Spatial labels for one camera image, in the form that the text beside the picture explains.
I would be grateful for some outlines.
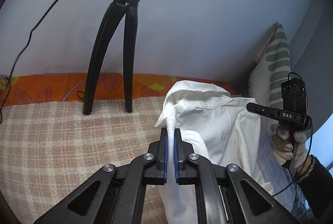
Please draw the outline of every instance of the tripod leg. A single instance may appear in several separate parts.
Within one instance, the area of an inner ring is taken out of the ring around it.
[[[132,112],[132,92],[133,92],[133,71],[134,71],[134,51],[135,40],[138,30],[138,8],[131,7],[126,12],[124,30],[124,94],[125,108],[128,113]]]
[[[104,14],[89,63],[83,103],[84,115],[89,115],[93,109],[98,76],[101,71],[104,56],[106,54],[106,50],[108,49],[109,42],[119,22],[126,13],[126,10],[127,8],[123,5],[117,5],[116,0],[114,0]]]

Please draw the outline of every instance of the black sleeve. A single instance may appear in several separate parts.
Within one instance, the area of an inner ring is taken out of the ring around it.
[[[333,200],[333,178],[315,156],[311,157],[308,170],[297,184],[302,189],[314,216],[320,219]]]

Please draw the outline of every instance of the gloved hand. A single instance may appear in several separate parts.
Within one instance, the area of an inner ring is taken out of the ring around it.
[[[276,161],[283,165],[287,160],[292,159],[293,145],[288,141],[289,129],[283,125],[276,128],[276,135],[272,136],[272,141],[275,145],[274,157]],[[301,167],[306,159],[308,150],[305,148],[306,134],[303,131],[295,131],[294,139],[298,142],[294,168]]]

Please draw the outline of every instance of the blue gripper pad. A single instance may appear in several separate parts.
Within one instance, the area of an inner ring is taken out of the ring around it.
[[[177,139],[174,137],[174,177],[176,178],[176,183],[179,182],[179,162],[178,162],[178,149],[177,149]]]
[[[169,155],[169,140],[168,135],[166,135],[165,139],[165,147],[164,147],[164,174],[163,174],[163,182],[167,182],[167,170],[168,170],[168,155]]]

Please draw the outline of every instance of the beige checkered blanket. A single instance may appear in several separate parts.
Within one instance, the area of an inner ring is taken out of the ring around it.
[[[33,223],[106,163],[116,166],[147,152],[159,139],[154,127],[164,97],[50,102],[3,109],[0,125],[0,189],[18,219]],[[142,223],[167,223],[157,188],[147,187]]]

